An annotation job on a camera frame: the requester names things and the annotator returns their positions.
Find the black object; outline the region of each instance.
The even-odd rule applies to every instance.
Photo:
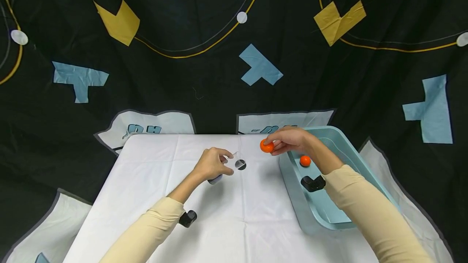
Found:
[[[188,228],[195,220],[197,220],[197,213],[193,210],[189,210],[187,213],[184,212],[184,214],[182,214],[179,218],[179,223]]]
[[[309,176],[305,176],[301,180],[301,185],[304,186],[304,188],[308,192],[315,192],[318,190],[322,190],[324,186],[326,185],[326,182],[322,176],[319,176],[315,179],[312,179]]]
[[[247,163],[244,160],[238,160],[235,162],[234,167],[236,167],[239,171],[242,171],[247,167]]]

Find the black backdrop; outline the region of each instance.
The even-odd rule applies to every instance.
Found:
[[[116,15],[122,0],[8,1],[0,0],[0,51],[16,26],[9,4],[29,43],[0,85],[0,256],[46,213],[56,189],[94,201],[116,159],[95,134],[123,110],[178,110],[191,114],[197,134],[236,134],[239,114],[333,108],[330,125],[357,148],[370,136],[454,260],[468,257],[468,54],[454,45],[468,29],[468,0],[360,0],[367,16],[332,47],[314,16],[331,1],[344,14],[358,0],[255,0],[247,22],[211,48],[253,0],[124,0],[141,21],[136,36],[152,48],[109,36],[93,1]],[[275,85],[241,80],[249,44],[283,73]],[[0,79],[18,53],[11,44]],[[73,87],[53,82],[52,61],[109,77],[89,88],[88,103],[74,103]],[[405,121],[401,108],[424,101],[422,79],[440,75],[453,144],[423,143],[420,122]]]

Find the orange ball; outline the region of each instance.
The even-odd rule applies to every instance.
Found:
[[[275,149],[275,146],[273,145],[273,142],[268,143],[267,145],[264,145],[263,144],[264,142],[265,142],[265,140],[262,140],[260,142],[260,149],[262,150],[262,152],[266,152],[266,153],[273,152],[273,150]]]
[[[299,164],[301,164],[303,167],[308,167],[310,166],[311,160],[310,157],[307,155],[301,156],[301,159],[299,159]]]

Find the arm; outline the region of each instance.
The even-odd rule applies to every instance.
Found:
[[[167,197],[161,198],[129,226],[99,263],[147,262],[179,222],[184,213],[184,203],[192,192],[205,180],[234,173],[222,164],[222,155],[232,158],[227,150],[205,149],[193,171]]]
[[[272,155],[297,150],[310,156],[326,180],[327,194],[357,225],[379,262],[432,263],[397,208],[319,139],[300,128],[284,127],[265,143],[273,140]]]

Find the black clip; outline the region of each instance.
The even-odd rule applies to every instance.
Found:
[[[188,213],[182,214],[179,218],[179,223],[184,227],[190,227],[192,223],[197,220],[197,213],[193,210],[189,210]]]
[[[315,178],[315,180],[309,176],[305,176],[301,180],[301,185],[304,186],[308,192],[315,192],[322,190],[326,185],[326,182],[322,176]]]

